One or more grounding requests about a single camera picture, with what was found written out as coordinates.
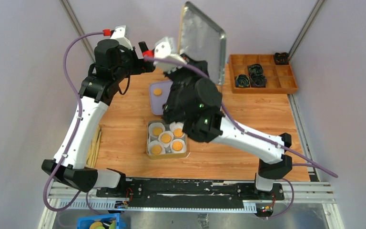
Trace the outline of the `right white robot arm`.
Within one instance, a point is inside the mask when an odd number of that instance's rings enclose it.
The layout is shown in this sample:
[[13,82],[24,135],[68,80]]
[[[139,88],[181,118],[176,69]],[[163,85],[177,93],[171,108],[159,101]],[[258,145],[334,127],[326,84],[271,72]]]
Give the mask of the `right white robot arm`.
[[163,121],[182,123],[183,132],[196,142],[219,143],[258,157],[254,195],[259,199],[271,195],[274,181],[292,169],[283,138],[236,122],[222,102],[222,93],[208,76],[207,62],[178,54],[172,38],[159,40],[153,57],[146,55],[145,60],[153,62],[172,81],[163,107]]

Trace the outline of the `silver tin lid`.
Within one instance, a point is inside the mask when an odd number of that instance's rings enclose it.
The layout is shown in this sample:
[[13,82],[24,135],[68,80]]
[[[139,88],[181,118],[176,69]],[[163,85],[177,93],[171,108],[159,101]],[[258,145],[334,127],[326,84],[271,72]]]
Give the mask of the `silver tin lid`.
[[192,2],[181,13],[178,50],[196,61],[207,61],[211,80],[218,86],[225,82],[226,33]]

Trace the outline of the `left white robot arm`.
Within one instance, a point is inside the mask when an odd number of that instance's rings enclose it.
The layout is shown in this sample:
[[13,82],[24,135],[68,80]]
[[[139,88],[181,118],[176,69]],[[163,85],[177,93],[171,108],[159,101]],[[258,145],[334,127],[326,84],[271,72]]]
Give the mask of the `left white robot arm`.
[[103,30],[106,38],[94,49],[94,63],[76,93],[77,108],[70,128],[53,159],[45,159],[41,168],[59,183],[89,192],[106,187],[115,197],[127,191],[126,175],[112,169],[97,170],[87,167],[86,160],[91,141],[104,113],[115,94],[125,94],[119,84],[132,75],[151,73],[154,67],[138,58],[135,47],[126,37],[125,25],[114,30]]

